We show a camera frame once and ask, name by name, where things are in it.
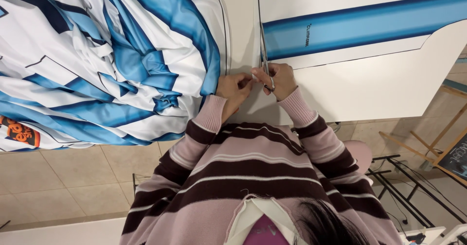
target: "wooden easel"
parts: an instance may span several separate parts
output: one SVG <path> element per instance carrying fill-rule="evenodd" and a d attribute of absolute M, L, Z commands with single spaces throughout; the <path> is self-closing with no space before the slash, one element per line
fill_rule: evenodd
<path fill-rule="evenodd" d="M 449 94 L 452 94 L 452 95 L 455 95 L 455 96 L 459 96 L 459 97 L 462 97 L 462 98 L 465 98 L 467 99 L 467 93 L 464 93 L 463 91 L 461 90 L 458 90 L 458 89 L 455 89 L 451 86 L 447 86 L 447 85 L 441 85 L 440 87 L 440 91 L 442 92 L 446 92 L 446 93 L 449 93 Z M 422 153 L 418 152 L 417 150 L 407 146 L 406 144 L 396 140 L 395 138 L 393 138 L 392 136 L 380 131 L 379 134 L 382 135 L 383 137 L 389 139 L 390 141 L 393 141 L 394 143 L 398 144 L 399 146 L 401 147 L 404 147 L 405 149 L 411 151 L 412 153 L 415 153 L 417 154 L 418 156 L 424 158 L 425 160 L 429 161 L 430 163 L 432 163 L 434 166 L 436 166 L 437 168 L 439 168 L 440 170 L 443 170 L 444 172 L 448 173 L 449 175 L 455 177 L 456 179 L 458 179 L 460 182 L 462 182 L 463 184 L 465 184 L 467 186 L 467 181 L 464 180 L 463 178 L 459 177 L 458 175 L 454 174 L 453 172 L 445 169 L 444 167 L 438 165 L 438 163 L 447 155 L 447 153 L 449 153 L 451 151 L 451 149 L 459 142 L 459 140 L 461 140 L 462 138 L 464 138 L 464 136 L 467 134 L 467 127 L 464 129 L 464 131 L 449 145 L 449 147 L 446 149 L 446 151 L 444 151 L 444 153 L 442 153 L 441 155 L 438 154 L 438 152 L 436 152 L 433 148 L 435 147 L 435 145 L 441 140 L 441 138 L 446 135 L 446 133 L 448 132 L 448 130 L 454 125 L 454 123 L 456 123 L 456 121 L 460 118 L 460 116 L 462 116 L 462 114 L 467 110 L 467 104 L 464 105 L 464 107 L 462 107 L 462 109 L 457 113 L 457 115 L 455 115 L 451 122 L 449 122 L 446 127 L 441 131 L 441 133 L 435 138 L 435 140 L 429 145 L 428 143 L 426 143 L 421 137 L 419 137 L 414 131 L 410 131 L 410 133 L 418 140 L 420 141 L 431 153 L 433 153 L 435 156 L 436 156 L 436 159 L 433 159 L 433 158 L 429 158 L 427 157 L 426 155 L 423 155 Z"/>

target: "white table surface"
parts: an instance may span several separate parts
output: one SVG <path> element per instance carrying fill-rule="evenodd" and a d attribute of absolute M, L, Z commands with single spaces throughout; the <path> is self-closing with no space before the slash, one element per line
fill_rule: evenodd
<path fill-rule="evenodd" d="M 259 63 L 257 0 L 223 0 L 231 34 L 231 74 Z M 294 70 L 307 103 L 327 122 L 421 116 L 467 43 L 467 20 L 432 34 L 421 49 Z M 236 122 L 292 124 L 260 85 Z"/>

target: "chalkboard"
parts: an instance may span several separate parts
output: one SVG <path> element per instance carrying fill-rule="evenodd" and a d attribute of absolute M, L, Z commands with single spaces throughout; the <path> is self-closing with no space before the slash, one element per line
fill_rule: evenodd
<path fill-rule="evenodd" d="M 454 147 L 446 151 L 446 155 L 440 157 L 438 166 L 467 181 L 467 133 L 457 141 Z"/>

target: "tile floor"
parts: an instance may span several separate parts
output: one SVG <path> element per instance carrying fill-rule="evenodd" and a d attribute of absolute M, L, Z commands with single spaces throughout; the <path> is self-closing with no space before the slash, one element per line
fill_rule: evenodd
<path fill-rule="evenodd" d="M 467 63 L 454 65 L 448 78 L 467 84 Z M 343 122 L 337 136 L 341 140 L 366 142 L 375 157 L 399 153 L 400 160 L 406 159 L 412 168 L 418 168 L 423 159 L 388 142 L 378 132 L 391 133 L 425 153 L 426 149 L 409 131 L 414 130 L 427 142 L 433 141 L 466 102 L 466 99 L 437 93 L 422 117 Z M 436 148 L 444 150 L 466 126 L 467 115 L 464 115 Z M 132 173 L 138 180 L 150 176 L 162 153 L 174 142 L 158 142 L 147 147 L 102 145 L 0 154 L 0 225 L 7 220 L 12 221 L 13 227 L 15 224 L 37 227 L 41 222 L 44 225 L 61 220 L 82 222 L 100 215 L 123 217 L 133 202 Z M 390 169 L 388 163 L 381 169 L 387 168 Z"/>

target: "blue and white fabric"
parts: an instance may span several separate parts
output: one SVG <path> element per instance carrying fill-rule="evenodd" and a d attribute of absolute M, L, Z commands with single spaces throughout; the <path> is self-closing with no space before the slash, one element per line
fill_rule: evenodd
<path fill-rule="evenodd" d="M 46 149 L 178 139 L 229 48 L 221 0 L 0 0 L 0 116 Z"/>

